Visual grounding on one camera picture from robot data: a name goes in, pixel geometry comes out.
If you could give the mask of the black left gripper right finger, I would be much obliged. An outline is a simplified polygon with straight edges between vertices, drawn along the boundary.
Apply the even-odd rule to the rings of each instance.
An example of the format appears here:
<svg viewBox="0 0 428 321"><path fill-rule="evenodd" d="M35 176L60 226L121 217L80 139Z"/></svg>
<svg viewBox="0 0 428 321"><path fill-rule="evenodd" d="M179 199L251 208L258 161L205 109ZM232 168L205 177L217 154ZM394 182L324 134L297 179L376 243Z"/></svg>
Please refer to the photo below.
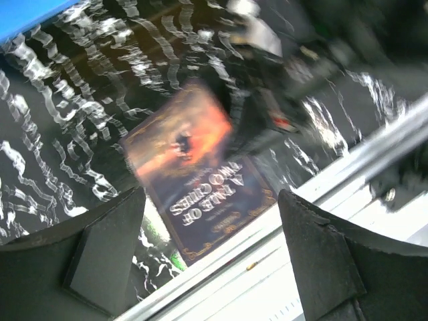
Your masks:
<svg viewBox="0 0 428 321"><path fill-rule="evenodd" d="M427 248L385 237L281 190L306 320L426 320Z"/></svg>

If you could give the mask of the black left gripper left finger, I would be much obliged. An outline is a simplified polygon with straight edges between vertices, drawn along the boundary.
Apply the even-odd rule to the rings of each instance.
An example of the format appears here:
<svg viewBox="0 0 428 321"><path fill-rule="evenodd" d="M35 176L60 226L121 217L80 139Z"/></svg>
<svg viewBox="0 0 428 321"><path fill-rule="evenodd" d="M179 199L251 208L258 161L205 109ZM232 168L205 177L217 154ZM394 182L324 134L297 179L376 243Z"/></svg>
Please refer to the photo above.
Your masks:
<svg viewBox="0 0 428 321"><path fill-rule="evenodd" d="M113 320L126 309L143 188L1 246L2 320Z"/></svg>

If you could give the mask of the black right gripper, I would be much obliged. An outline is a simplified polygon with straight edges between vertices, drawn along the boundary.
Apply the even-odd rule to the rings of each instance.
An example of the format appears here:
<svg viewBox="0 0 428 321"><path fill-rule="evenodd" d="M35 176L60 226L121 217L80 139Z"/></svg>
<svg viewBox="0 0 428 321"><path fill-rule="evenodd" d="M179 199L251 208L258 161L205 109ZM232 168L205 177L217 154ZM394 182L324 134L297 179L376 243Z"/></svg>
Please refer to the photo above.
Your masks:
<svg viewBox="0 0 428 321"><path fill-rule="evenodd" d="M348 65L348 46L334 39L302 41L281 57L250 45L240 34L219 34L223 78L216 89L228 111L233 131L226 157L256 154L286 138L324 146L321 126L304 105Z"/></svg>

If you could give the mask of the dark tale of two cities book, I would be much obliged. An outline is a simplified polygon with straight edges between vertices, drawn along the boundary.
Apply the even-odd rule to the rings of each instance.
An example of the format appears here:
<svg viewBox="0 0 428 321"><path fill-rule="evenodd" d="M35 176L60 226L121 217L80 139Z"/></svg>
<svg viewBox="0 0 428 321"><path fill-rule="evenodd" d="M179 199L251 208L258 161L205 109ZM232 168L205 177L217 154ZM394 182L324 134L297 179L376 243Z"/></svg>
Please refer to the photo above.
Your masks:
<svg viewBox="0 0 428 321"><path fill-rule="evenodd" d="M128 164L187 265L277 201L250 156L225 158L231 131L220 101L194 79L121 141Z"/></svg>

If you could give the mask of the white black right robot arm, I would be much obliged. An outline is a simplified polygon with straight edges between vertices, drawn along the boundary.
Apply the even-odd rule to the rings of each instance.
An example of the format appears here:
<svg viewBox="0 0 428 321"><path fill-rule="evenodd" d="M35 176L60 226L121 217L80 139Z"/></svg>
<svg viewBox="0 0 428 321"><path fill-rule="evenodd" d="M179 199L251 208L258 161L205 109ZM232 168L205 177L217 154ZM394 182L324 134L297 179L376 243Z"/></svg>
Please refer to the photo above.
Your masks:
<svg viewBox="0 0 428 321"><path fill-rule="evenodd" d="M398 78L427 64L426 1L228 1L223 23L243 80L245 110L232 110L225 155L255 154L281 136L339 149L315 94L354 69Z"/></svg>

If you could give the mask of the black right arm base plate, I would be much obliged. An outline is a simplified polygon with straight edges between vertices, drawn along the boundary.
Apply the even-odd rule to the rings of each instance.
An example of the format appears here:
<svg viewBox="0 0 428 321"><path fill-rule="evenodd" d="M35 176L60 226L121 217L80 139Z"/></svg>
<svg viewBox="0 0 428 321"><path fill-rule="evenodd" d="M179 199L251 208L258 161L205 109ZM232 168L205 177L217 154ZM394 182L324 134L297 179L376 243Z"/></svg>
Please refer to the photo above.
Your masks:
<svg viewBox="0 0 428 321"><path fill-rule="evenodd" d="M371 179L369 188L373 199L392 212L427 194L427 143Z"/></svg>

